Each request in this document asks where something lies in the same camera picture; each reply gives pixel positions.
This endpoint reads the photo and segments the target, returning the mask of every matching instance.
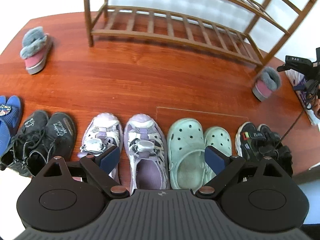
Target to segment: black sneaker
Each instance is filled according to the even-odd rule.
[[[76,142],[76,126],[72,118],[65,113],[55,113],[45,126],[45,135],[38,146],[30,152],[27,166],[32,176],[54,156],[70,160]]]
[[[8,167],[22,176],[29,177],[31,175],[26,166],[26,159],[41,142],[48,120],[48,114],[43,110],[36,110],[25,120],[0,157],[1,170]]]
[[[280,142],[280,135],[276,132],[272,132],[269,126],[266,124],[260,124],[257,127],[257,130],[260,131],[265,137],[268,144],[273,145],[274,147]]]
[[[251,122],[239,127],[235,138],[236,151],[239,156],[250,162],[259,162],[263,155],[259,148],[265,146],[266,137]]]
[[[292,170],[292,155],[289,147],[284,146],[280,142],[280,135],[271,129],[266,124],[260,124],[257,128],[266,137],[266,144],[276,150],[277,156],[269,155],[288,173],[290,177],[293,175]]]

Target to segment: cable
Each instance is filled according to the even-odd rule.
[[[306,94],[306,103],[305,106],[303,107],[303,110],[301,111],[301,113],[299,114],[299,116],[297,117],[297,119],[293,122],[293,124],[290,126],[290,128],[286,131],[286,133],[281,137],[280,141],[277,143],[276,148],[279,146],[279,144],[282,142],[282,140],[287,136],[287,134],[291,131],[291,129],[295,126],[295,124],[297,123],[297,121],[300,119],[300,117],[302,116],[303,112],[305,110],[311,110],[313,106],[310,106],[310,108],[308,108],[308,105],[316,98],[316,95],[318,93],[319,90],[319,84],[320,82],[315,80],[314,82],[311,83],[311,85],[307,88],[307,94]]]

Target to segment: purple sneaker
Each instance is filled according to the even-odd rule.
[[[169,189],[167,143],[150,116],[136,114],[124,129],[124,147],[130,161],[130,193],[139,189]]]
[[[78,157],[82,158],[88,154],[99,156],[113,145],[118,146],[121,152],[123,145],[121,124],[113,114],[98,114],[92,119],[83,135]],[[118,165],[109,176],[119,182]]]

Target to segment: metal bolt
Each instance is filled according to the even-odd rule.
[[[114,195],[122,195],[127,191],[124,186],[113,186],[111,188],[111,193]]]
[[[200,189],[199,189],[199,192],[202,194],[202,195],[211,195],[214,193],[214,188],[213,187],[210,187],[210,186],[202,186]]]

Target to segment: shoe rack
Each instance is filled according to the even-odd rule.
[[[257,66],[256,70],[260,70],[264,67],[270,59],[279,51],[279,49],[284,45],[284,43],[290,38],[293,32],[298,28],[300,23],[306,17],[308,12],[311,10],[313,5],[317,0],[308,0],[305,7],[300,10],[289,0],[282,0],[287,6],[297,13],[297,18],[292,23],[292,25],[285,29],[279,25],[267,12],[266,8],[271,2],[271,0],[264,0],[262,4],[257,3],[254,0],[227,0],[244,9],[255,14],[253,19],[249,22],[247,28],[243,33],[238,32],[234,29],[228,28],[226,26],[205,20],[190,15],[180,14],[171,11],[163,11],[151,8],[142,7],[129,7],[129,6],[110,6],[108,5],[108,0],[105,0],[103,5],[100,7],[97,15],[92,19],[90,11],[90,0],[84,0],[84,14],[85,14],[85,24],[88,36],[89,47],[93,46],[93,36],[115,36],[115,37],[128,37],[144,40],[153,40],[166,43],[187,45],[199,50],[205,50],[213,53],[222,54],[224,56],[236,58],[243,60]],[[119,30],[115,28],[114,22],[117,15],[121,13],[130,14],[129,20],[127,22],[127,27],[125,30]],[[105,26],[102,29],[94,29],[96,23],[98,22],[101,15],[104,14]],[[135,20],[141,14],[148,14],[148,28],[146,31],[135,31],[134,24]],[[154,33],[154,22],[157,17],[165,17],[167,22],[167,34],[157,34]],[[263,18],[270,24],[278,28],[283,32],[283,36],[280,40],[273,46],[273,48],[266,55],[262,54],[256,43],[250,36],[250,31],[255,26],[257,21]],[[184,38],[175,36],[173,31],[173,23],[175,21],[182,21],[184,24],[184,31],[186,36]],[[193,37],[192,25],[197,25],[202,32],[203,42],[196,41]],[[213,30],[220,44],[212,44],[210,38],[208,37],[208,31]],[[231,42],[233,48],[228,48],[226,42]]]

